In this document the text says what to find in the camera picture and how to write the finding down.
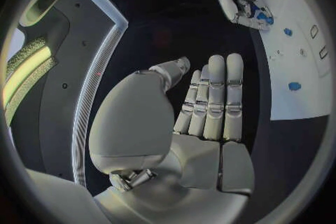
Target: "yellow light strip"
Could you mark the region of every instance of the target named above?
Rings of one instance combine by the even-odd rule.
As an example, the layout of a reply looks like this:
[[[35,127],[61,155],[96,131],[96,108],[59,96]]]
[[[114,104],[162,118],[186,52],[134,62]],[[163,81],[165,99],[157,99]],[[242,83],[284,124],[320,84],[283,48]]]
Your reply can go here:
[[[12,95],[23,81],[39,65],[52,55],[50,49],[45,46],[27,58],[11,75],[3,88],[3,107],[5,108]]]

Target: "white pegboard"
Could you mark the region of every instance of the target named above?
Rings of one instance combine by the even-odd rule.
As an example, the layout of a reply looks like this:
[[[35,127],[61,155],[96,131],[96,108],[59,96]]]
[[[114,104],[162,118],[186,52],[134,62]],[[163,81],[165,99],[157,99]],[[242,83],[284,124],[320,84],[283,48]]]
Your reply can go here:
[[[323,30],[305,0],[266,0],[274,24],[260,34],[268,58],[271,88],[271,120],[304,119],[328,115],[331,109],[332,78],[327,55],[320,59],[325,46]],[[310,30],[319,29],[315,38]],[[284,29],[291,29],[287,36]],[[301,88],[291,91],[288,84]]]

